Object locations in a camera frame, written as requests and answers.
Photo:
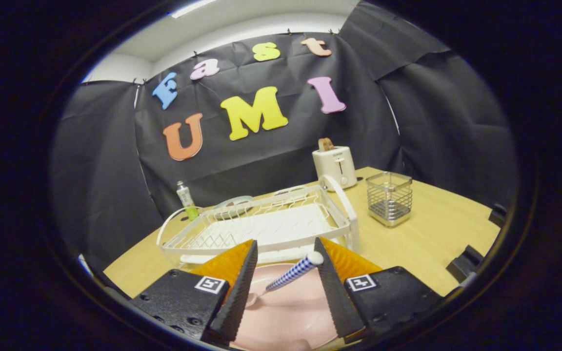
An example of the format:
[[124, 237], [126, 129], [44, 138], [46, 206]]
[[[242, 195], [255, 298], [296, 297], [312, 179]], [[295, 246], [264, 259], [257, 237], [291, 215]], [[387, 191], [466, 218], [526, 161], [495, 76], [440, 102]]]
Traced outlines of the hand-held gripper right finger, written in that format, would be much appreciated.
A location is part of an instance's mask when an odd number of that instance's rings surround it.
[[335, 330], [345, 342], [391, 334], [443, 300], [401, 266], [382, 269], [324, 237], [315, 239], [314, 250], [323, 256], [318, 273]]

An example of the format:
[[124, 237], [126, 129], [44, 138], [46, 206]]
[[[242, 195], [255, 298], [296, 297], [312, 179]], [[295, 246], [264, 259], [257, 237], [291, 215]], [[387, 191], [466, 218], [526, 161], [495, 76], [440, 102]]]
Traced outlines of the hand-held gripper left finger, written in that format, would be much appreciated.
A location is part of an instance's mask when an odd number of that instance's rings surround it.
[[237, 338], [258, 257], [250, 239], [190, 272], [167, 271], [131, 303], [187, 337], [228, 345]]

